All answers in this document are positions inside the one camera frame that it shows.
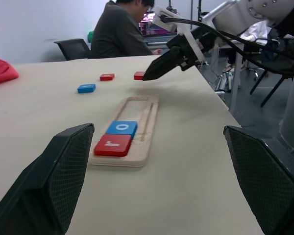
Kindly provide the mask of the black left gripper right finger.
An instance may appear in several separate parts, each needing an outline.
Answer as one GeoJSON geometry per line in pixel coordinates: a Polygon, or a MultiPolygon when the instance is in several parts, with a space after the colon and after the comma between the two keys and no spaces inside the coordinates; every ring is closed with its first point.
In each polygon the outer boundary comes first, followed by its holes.
{"type": "Polygon", "coordinates": [[[223,130],[242,193],[266,235],[294,235],[294,156],[249,130],[223,130]]]}

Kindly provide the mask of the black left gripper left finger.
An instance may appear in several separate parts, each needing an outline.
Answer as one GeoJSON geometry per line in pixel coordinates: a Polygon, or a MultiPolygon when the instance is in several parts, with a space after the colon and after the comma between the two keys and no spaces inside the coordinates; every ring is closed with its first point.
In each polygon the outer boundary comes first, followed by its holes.
{"type": "Polygon", "coordinates": [[[64,235],[86,174],[92,123],[55,135],[0,201],[0,235],[64,235]]]}

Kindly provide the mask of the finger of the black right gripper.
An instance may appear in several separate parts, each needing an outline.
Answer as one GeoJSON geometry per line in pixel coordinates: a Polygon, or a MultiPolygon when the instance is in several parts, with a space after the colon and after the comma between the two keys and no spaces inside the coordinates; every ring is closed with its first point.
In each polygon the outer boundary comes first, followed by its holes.
{"type": "Polygon", "coordinates": [[[180,59],[180,47],[172,47],[151,62],[147,72],[166,72],[174,69],[180,59]]]}
{"type": "Polygon", "coordinates": [[[179,59],[159,57],[152,61],[143,76],[143,81],[159,79],[161,76],[173,70],[179,64],[179,59]]]}

